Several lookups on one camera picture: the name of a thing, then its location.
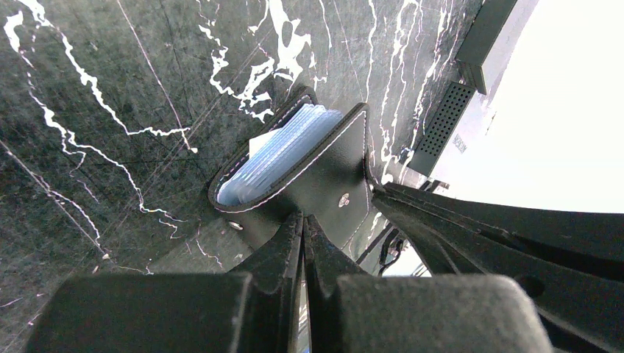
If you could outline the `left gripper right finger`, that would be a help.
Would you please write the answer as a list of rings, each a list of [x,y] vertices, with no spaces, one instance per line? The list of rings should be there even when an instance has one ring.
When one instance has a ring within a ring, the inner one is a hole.
[[[376,277],[312,215],[302,243],[313,352],[553,350],[533,302],[508,277]]]

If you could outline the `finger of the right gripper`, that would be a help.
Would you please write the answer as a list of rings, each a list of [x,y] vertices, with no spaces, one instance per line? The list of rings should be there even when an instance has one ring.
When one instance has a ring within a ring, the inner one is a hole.
[[[623,350],[623,281],[552,263],[501,229],[440,207],[374,193],[374,206],[412,243],[433,275],[512,278],[536,305],[553,345],[567,352]]]
[[[623,281],[623,214],[541,210],[469,202],[388,184],[383,196],[440,207],[501,229],[552,263],[605,279]]]

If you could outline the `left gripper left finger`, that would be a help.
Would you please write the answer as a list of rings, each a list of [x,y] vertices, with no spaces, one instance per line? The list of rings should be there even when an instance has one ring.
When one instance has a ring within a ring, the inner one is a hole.
[[[222,274],[111,274],[64,282],[28,352],[291,352],[302,213]]]

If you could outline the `white credit card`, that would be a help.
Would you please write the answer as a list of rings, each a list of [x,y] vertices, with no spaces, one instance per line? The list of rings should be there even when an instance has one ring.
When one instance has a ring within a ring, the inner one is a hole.
[[[264,133],[249,140],[249,157],[252,158],[257,154],[271,139],[277,134],[280,129]]]

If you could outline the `black plastic tray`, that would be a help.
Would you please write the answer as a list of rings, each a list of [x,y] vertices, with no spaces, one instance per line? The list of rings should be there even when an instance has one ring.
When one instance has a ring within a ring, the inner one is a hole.
[[[405,178],[448,181],[467,149],[486,134],[492,101],[535,1],[460,1],[442,22],[414,111],[418,124]]]

